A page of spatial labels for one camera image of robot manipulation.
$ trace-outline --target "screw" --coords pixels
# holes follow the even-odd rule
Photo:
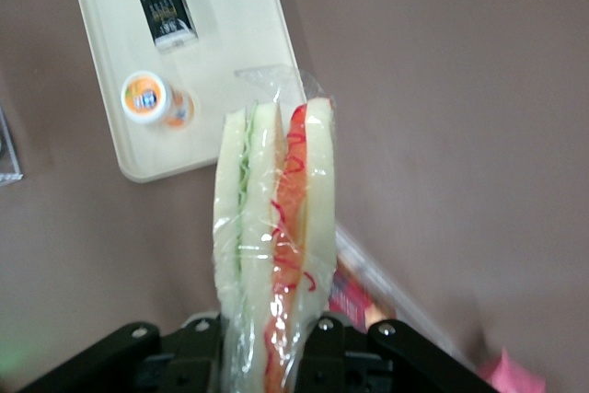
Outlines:
[[[139,329],[133,330],[133,333],[131,333],[131,336],[133,336],[136,339],[139,339],[139,338],[143,338],[143,336],[145,336],[146,334],[147,334],[147,329],[142,326]]]
[[[329,318],[322,318],[318,323],[318,327],[323,331],[327,331],[333,329],[333,322]]]
[[[208,330],[209,327],[211,327],[211,325],[209,324],[209,322],[203,319],[202,321],[199,321],[196,324],[196,326],[194,327],[194,329],[196,331],[205,331],[205,330]]]
[[[395,328],[387,322],[378,326],[378,331],[380,331],[385,336],[394,335],[397,332]]]

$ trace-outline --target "white tray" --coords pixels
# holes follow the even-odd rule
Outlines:
[[[186,0],[199,39],[166,53],[155,47],[139,0],[79,2],[119,165],[133,181],[212,164],[225,114],[273,99],[235,72],[270,65],[296,68],[279,0]],[[195,98],[196,114],[188,127],[144,127],[127,120],[121,85],[138,70],[160,74]],[[304,100],[299,86],[281,94],[284,115]]]

